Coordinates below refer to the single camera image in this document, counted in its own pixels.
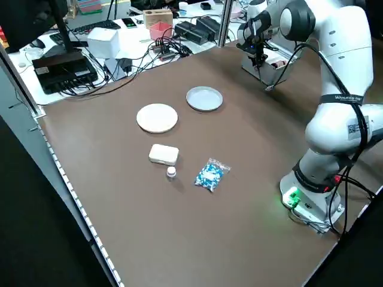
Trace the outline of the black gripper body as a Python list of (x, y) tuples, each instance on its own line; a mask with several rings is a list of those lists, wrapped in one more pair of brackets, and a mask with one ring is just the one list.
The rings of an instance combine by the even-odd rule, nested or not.
[(268, 55), (264, 53), (265, 41), (263, 39), (247, 39), (244, 42), (238, 42), (236, 47), (242, 50), (250, 58), (267, 58)]

